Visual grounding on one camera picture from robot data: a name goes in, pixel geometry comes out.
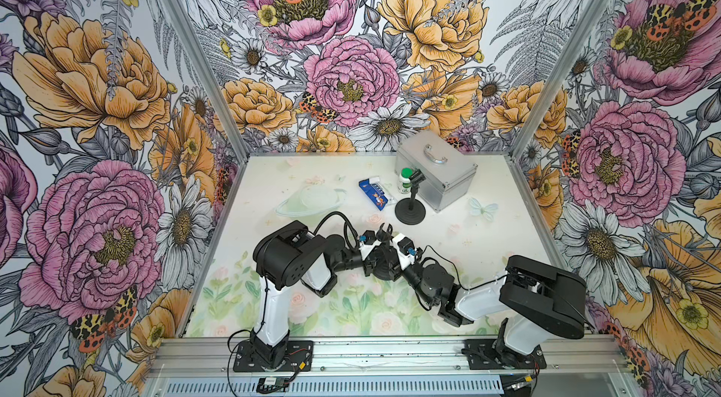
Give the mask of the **black round stand base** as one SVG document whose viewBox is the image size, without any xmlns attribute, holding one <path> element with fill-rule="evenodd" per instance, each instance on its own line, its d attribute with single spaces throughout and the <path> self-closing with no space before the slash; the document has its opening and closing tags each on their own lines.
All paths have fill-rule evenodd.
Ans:
<svg viewBox="0 0 721 397">
<path fill-rule="evenodd" d="M 402 224 L 418 225 L 425 219 L 426 208 L 417 199 L 405 198 L 395 205 L 394 214 Z"/>
</svg>

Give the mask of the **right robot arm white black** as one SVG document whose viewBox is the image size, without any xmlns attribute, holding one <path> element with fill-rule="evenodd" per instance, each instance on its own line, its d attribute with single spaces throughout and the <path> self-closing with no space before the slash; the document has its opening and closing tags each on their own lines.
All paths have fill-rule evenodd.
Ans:
<svg viewBox="0 0 721 397">
<path fill-rule="evenodd" d="M 520 359 L 531 356 L 549 339 L 580 340 L 585 336 L 587 284 L 567 270 L 513 255 L 505 273 L 490 281 L 464 287 L 435 257 L 425 257 L 405 235 L 396 235 L 400 272 L 422 308 L 437 309 L 437 315 L 454 327 L 501 312 L 514 312 L 501 323 L 491 344 L 490 359 L 506 368 L 516 368 Z"/>
</svg>

